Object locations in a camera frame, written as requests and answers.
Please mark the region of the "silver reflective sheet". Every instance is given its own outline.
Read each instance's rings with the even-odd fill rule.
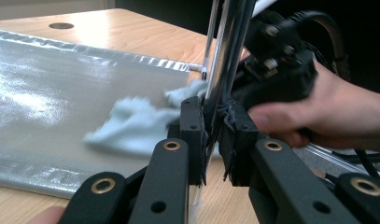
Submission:
[[[186,86],[187,63],[0,31],[0,186],[69,198],[90,175],[132,175],[149,158],[81,140],[118,99]]]

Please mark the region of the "wooden surface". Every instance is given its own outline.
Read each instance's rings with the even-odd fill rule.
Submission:
[[[72,29],[51,29],[55,22],[68,22]],[[155,21],[124,9],[0,21],[0,29],[98,48],[123,50],[186,63],[200,64],[206,36]],[[199,74],[192,72],[192,77]],[[258,223],[247,197],[248,188],[223,182],[221,159],[212,160],[199,205],[197,223]],[[66,199],[0,187],[0,223],[26,223],[52,205]]]

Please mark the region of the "screw hole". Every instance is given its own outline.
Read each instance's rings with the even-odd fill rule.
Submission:
[[[162,212],[164,212],[165,209],[166,209],[166,203],[164,203],[164,202],[155,202],[151,206],[151,211],[153,213],[162,213]]]
[[[313,206],[318,212],[321,212],[324,214],[328,214],[331,212],[330,208],[324,203],[314,202]]]
[[[57,29],[57,30],[68,30],[68,29],[74,28],[74,25],[67,22],[55,22],[55,23],[51,23],[49,25],[49,28]]]
[[[180,144],[178,142],[167,142],[163,144],[163,147],[166,150],[178,150],[180,148]]]
[[[363,178],[355,177],[355,178],[352,178],[350,180],[350,183],[352,184],[352,186],[355,189],[357,189],[358,191],[360,191],[362,193],[365,193],[365,194],[368,194],[371,196],[375,196],[375,197],[380,196],[379,186],[374,184],[372,181],[369,181],[369,180],[363,179]]]
[[[264,143],[264,146],[267,149],[272,150],[272,151],[279,151],[283,148],[280,144],[278,144],[276,142],[266,142],[266,143]]]
[[[95,194],[104,194],[115,187],[115,180],[112,178],[103,178],[95,181],[91,186],[91,191]]]

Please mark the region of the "wire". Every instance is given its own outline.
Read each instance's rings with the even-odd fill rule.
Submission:
[[[345,54],[344,41],[341,37],[341,31],[335,21],[326,13],[320,11],[300,11],[289,18],[293,24],[298,27],[307,21],[315,21],[322,25],[329,33],[332,48],[334,51],[333,69],[339,77],[350,80],[350,73]]]
[[[358,155],[359,160],[361,161],[362,165],[364,166],[364,169],[368,172],[368,174],[377,179],[380,179],[380,175],[376,171],[375,167],[373,167],[373,164],[368,160],[367,153],[365,152],[365,150],[355,149],[355,152]]]

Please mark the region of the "hand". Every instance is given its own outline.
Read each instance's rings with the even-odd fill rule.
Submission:
[[[310,142],[331,148],[380,151],[380,94],[352,85],[319,63],[309,97],[293,103],[256,105],[248,113],[260,131],[292,147]],[[298,130],[308,128],[311,136]]]
[[[56,224],[61,219],[64,207],[52,206],[33,217],[28,224]]]

